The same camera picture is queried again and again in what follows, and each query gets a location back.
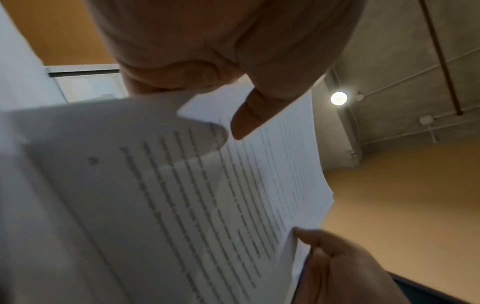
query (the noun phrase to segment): ceiling fixture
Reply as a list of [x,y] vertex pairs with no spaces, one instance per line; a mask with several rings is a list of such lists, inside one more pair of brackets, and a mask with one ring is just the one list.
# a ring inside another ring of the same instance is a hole
[[334,105],[341,106],[347,103],[348,99],[349,99],[349,96],[345,92],[338,91],[331,96],[330,100],[331,100],[331,103],[333,103]]

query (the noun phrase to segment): hand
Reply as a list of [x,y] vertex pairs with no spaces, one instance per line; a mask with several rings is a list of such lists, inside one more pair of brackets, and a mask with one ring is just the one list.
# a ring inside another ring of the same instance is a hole
[[359,245],[323,230],[295,228],[311,245],[294,304],[408,304],[374,257]]

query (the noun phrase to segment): curled page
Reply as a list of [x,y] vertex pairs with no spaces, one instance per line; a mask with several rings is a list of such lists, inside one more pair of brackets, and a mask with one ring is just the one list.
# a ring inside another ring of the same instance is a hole
[[229,136],[251,89],[14,116],[133,301],[288,301],[308,253],[291,230],[318,227],[333,196],[310,93],[244,140]]

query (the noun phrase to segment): brown pipe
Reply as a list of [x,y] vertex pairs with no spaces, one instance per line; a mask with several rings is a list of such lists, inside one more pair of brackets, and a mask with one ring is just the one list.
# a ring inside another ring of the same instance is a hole
[[450,71],[447,66],[447,62],[445,61],[445,56],[442,51],[442,47],[440,46],[440,41],[437,36],[437,32],[434,27],[434,23],[430,16],[429,9],[425,0],[419,0],[421,10],[423,11],[423,15],[425,16],[426,24],[428,25],[428,30],[430,31],[431,39],[433,40],[433,45],[435,46],[436,53],[438,55],[438,59],[440,60],[441,69],[443,70],[443,74],[445,75],[446,85],[448,86],[448,90],[450,91],[451,100],[453,101],[453,106],[455,107],[455,111],[457,115],[463,115],[464,112],[460,106],[459,98],[457,96],[457,92],[455,91],[454,82],[452,81],[452,77],[450,76]]

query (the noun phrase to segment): ceiling light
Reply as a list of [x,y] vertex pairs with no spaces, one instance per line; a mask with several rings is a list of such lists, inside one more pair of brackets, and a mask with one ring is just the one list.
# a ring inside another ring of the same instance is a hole
[[349,96],[345,92],[338,91],[331,96],[330,100],[331,100],[331,103],[333,103],[334,105],[341,106],[347,103],[348,99],[349,99]]

